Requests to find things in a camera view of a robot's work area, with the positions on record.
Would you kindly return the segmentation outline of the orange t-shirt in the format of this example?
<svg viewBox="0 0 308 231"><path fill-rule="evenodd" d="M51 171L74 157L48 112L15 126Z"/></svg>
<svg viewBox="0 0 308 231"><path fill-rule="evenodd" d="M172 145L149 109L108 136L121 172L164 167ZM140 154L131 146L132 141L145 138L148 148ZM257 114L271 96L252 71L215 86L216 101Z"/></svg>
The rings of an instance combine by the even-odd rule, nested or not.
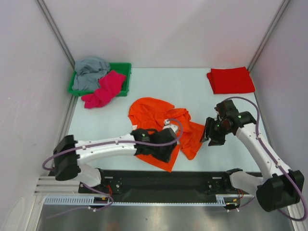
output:
<svg viewBox="0 0 308 231"><path fill-rule="evenodd" d="M171 154L171 160L166 163L155 159L152 155L138 155L137 157L157 168L171 172L179 152L183 152L188 160L193 160L202 144L200 139L205 127L191 121L189 111L185 108L175 108L174 105L151 97L140 98L135 101L128 112L131 123L136 128L154 128L161 130L166 119L176 119L183 126L180 143Z"/></svg>

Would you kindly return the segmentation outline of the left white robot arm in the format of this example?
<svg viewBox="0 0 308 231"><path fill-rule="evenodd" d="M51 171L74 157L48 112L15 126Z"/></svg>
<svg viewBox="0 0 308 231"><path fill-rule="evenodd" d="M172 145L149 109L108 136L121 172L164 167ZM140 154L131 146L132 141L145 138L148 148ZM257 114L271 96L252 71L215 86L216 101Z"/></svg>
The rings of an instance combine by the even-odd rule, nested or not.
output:
<svg viewBox="0 0 308 231"><path fill-rule="evenodd" d="M77 180L100 193L106 187L103 171L89 166L89 162L143 154L168 163L178 142L178 130L174 124L164 126L161 131L139 128L120 137L98 141L76 141L73 135L67 135L53 151L55 179Z"/></svg>

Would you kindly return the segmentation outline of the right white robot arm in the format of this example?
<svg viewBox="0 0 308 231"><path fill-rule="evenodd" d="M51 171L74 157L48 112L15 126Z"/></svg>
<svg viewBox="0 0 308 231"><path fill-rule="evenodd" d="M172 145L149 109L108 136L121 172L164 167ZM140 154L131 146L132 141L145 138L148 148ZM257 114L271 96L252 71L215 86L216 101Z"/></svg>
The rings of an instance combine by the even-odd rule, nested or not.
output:
<svg viewBox="0 0 308 231"><path fill-rule="evenodd" d="M224 173L223 190L233 193L240 189L251 194L266 212L299 202L307 209L302 195L304 176L301 171L291 170L264 139L259 131L260 115L254 118L249 111L239 112L232 100L232 97L227 98L215 106L217 115L206 119L200 141L206 141L208 146L222 146L226 136L233 134L249 151L262 177L234 168Z"/></svg>

